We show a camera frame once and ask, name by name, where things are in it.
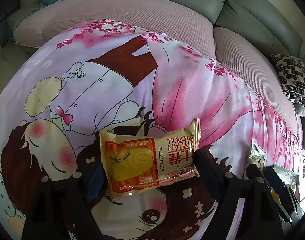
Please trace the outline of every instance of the sofa backrest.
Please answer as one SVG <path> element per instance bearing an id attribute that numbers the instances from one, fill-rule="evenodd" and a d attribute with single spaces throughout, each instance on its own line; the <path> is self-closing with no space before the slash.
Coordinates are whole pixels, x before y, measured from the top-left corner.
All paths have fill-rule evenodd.
<path id="1" fill-rule="evenodd" d="M 302 38 L 268 0 L 170 0 L 246 38 L 267 58 L 298 55 Z"/>

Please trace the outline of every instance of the sofa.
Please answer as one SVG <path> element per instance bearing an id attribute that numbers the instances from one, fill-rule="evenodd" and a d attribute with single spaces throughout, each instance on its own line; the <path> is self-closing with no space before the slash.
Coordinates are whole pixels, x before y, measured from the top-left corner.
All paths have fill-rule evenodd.
<path id="1" fill-rule="evenodd" d="M 283 95 L 270 55 L 297 56 L 302 38 L 269 1 L 63 0 L 27 17 L 14 38 L 39 48 L 79 22 L 107 18 L 162 31 L 216 58 L 257 90 L 301 143 L 300 118 Z"/>

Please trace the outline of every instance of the black and white patterned pillow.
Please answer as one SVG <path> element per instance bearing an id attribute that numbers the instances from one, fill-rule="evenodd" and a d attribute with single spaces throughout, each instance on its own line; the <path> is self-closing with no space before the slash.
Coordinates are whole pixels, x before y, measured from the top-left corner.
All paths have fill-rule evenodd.
<path id="1" fill-rule="evenodd" d="M 305 61 L 283 54 L 274 54 L 271 58 L 285 96 L 291 102 L 305 107 Z"/>

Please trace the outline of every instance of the cartoon print tablecloth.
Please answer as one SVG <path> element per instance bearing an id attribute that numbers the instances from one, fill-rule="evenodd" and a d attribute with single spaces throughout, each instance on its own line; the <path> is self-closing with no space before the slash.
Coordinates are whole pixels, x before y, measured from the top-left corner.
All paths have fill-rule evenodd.
<path id="1" fill-rule="evenodd" d="M 300 171 L 300 147 L 287 124 L 216 60 L 164 33 L 113 20 L 60 33 L 0 95 L 0 222 L 20 238 L 40 179 L 66 179 L 100 158 L 99 130 L 157 137 L 193 118 L 201 120 L 199 146 L 240 178 L 252 139 L 267 151 L 267 165 Z M 89 188 L 89 209 L 109 240 L 199 239 L 217 207 L 197 177 L 111 202 L 99 166 Z M 241 208 L 242 201 L 229 239 Z"/>

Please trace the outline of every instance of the closed cartoon eye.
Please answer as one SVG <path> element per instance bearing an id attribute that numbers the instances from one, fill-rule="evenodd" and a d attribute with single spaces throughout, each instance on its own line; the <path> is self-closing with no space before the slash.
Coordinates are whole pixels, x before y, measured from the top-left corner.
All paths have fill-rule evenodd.
<path id="1" fill-rule="evenodd" d="M 160 219 L 161 214 L 156 209 L 148 209 L 144 213 L 142 213 L 140 219 L 148 224 L 148 226 L 155 226 L 158 224 L 158 220 Z"/>

